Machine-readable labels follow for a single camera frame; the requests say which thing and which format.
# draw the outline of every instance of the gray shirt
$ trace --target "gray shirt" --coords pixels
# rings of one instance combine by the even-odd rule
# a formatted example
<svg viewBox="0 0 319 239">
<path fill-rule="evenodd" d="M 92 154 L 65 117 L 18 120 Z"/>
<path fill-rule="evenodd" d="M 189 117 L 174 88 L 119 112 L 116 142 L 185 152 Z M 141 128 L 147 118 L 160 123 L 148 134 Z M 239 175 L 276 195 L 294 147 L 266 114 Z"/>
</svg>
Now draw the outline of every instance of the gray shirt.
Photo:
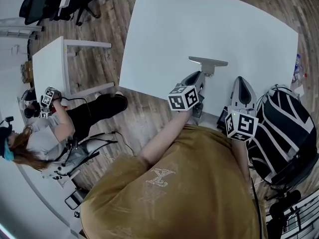
<svg viewBox="0 0 319 239">
<path fill-rule="evenodd" d="M 37 157 L 42 160 L 55 160 L 58 158 L 66 141 L 59 142 L 53 133 L 55 126 L 60 121 L 56 114 L 47 119 L 38 118 L 31 125 L 32 134 L 30 135 L 27 149 L 36 153 Z"/>
</svg>

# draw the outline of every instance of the black and white striped bag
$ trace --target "black and white striped bag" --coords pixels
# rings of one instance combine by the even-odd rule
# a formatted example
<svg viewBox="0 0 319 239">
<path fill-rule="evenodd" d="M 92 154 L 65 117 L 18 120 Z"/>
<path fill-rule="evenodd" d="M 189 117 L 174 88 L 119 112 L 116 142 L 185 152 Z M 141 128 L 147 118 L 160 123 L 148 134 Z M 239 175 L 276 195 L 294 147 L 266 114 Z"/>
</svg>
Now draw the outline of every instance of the black and white striped bag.
<svg viewBox="0 0 319 239">
<path fill-rule="evenodd" d="M 311 116 L 294 92 L 275 85 L 261 97 L 257 117 L 257 131 L 248 145 L 257 173 L 272 185 L 301 183 L 318 160 Z"/>
</svg>

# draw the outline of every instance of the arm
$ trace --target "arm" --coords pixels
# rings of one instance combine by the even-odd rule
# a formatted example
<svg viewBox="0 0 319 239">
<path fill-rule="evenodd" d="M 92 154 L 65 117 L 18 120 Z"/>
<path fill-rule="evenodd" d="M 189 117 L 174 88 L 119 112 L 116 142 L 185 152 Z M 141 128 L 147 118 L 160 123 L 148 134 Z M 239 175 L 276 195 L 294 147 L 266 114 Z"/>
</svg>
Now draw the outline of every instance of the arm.
<svg viewBox="0 0 319 239">
<path fill-rule="evenodd" d="M 248 166 L 248 150 L 245 142 L 232 140 L 233 155 L 236 159 L 236 162 L 239 166 L 241 173 L 244 176 L 245 182 L 250 189 L 250 172 Z"/>
<path fill-rule="evenodd" d="M 179 112 L 164 129 L 143 147 L 138 158 L 148 165 L 156 164 L 178 137 L 181 130 L 192 115 L 193 110 Z"/>
<path fill-rule="evenodd" d="M 62 106 L 59 100 L 53 101 L 53 106 L 56 109 L 60 124 L 53 128 L 53 133 L 59 142 L 68 138 L 74 131 L 74 126 L 68 113 Z"/>
</svg>

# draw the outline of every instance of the white table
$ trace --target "white table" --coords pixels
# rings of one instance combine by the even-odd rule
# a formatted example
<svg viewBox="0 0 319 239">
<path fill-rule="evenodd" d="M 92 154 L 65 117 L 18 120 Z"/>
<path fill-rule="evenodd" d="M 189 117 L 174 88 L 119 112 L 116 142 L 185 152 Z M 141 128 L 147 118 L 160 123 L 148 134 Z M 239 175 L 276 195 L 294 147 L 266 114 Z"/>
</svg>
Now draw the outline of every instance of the white table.
<svg viewBox="0 0 319 239">
<path fill-rule="evenodd" d="M 60 91 L 66 98 L 83 97 L 94 92 L 114 86 L 114 82 L 103 84 L 94 88 L 71 94 L 67 53 L 68 46 L 102 47 L 111 48 L 111 43 L 93 42 L 83 40 L 67 40 L 63 36 L 55 39 L 32 57 L 34 86 L 38 102 L 44 95 L 47 87 Z"/>
<path fill-rule="evenodd" d="M 136 0 L 126 40 L 120 86 L 167 99 L 176 83 L 200 65 L 188 57 L 227 61 L 204 91 L 204 111 L 219 116 L 234 80 L 244 77 L 257 96 L 290 85 L 298 34 L 239 0 Z"/>
</svg>

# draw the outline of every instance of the black pants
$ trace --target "black pants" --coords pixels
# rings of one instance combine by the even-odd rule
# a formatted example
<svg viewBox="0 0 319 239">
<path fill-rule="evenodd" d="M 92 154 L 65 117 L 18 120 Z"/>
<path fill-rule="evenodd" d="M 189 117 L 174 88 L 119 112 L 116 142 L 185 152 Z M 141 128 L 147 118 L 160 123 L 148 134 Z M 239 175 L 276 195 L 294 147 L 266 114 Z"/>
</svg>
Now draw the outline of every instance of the black pants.
<svg viewBox="0 0 319 239">
<path fill-rule="evenodd" d="M 67 111 L 74 124 L 74 138 L 83 140 L 89 135 L 92 125 L 100 120 L 108 119 L 124 111 L 127 107 L 127 99 L 121 95 L 111 97 L 109 94 L 101 95 L 96 100 Z"/>
</svg>

